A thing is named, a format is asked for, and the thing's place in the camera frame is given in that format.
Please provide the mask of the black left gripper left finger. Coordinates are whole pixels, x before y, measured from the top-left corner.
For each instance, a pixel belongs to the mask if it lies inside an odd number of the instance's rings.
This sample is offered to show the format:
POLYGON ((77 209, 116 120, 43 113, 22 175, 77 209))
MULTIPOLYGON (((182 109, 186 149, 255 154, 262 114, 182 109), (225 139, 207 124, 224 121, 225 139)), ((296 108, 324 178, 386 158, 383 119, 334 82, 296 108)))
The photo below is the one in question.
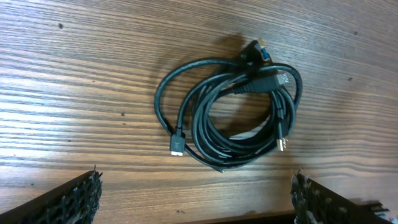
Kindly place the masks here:
POLYGON ((91 224, 100 207, 102 173, 93 169, 1 214, 1 224, 91 224))

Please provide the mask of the black cable gold plug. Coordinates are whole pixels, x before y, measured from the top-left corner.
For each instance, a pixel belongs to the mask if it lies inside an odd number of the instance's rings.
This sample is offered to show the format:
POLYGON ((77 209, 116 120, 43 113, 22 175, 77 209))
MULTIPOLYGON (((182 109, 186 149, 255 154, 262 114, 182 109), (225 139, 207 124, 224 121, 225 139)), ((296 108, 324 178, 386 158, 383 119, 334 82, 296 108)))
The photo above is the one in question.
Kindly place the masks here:
POLYGON ((302 85, 296 85, 295 96, 291 96, 284 87, 263 87, 259 93, 267 93, 271 100, 269 121, 258 133, 247 139, 228 139, 211 122, 208 112, 218 98, 225 95, 255 93, 252 87, 235 85, 216 93, 211 93, 194 106, 192 137, 195 147, 202 155, 198 159, 208 166, 237 167, 243 166, 278 148, 285 148, 285 138, 294 130, 297 109, 302 96, 302 85))

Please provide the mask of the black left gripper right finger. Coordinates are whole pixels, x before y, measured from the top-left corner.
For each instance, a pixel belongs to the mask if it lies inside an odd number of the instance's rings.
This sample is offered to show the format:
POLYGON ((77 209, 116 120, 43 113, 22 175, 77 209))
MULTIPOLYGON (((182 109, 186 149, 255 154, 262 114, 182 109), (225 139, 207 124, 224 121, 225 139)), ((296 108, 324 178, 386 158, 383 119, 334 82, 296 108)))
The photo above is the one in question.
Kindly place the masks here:
POLYGON ((290 191, 294 224, 392 224, 380 202, 356 204, 300 172, 290 191))

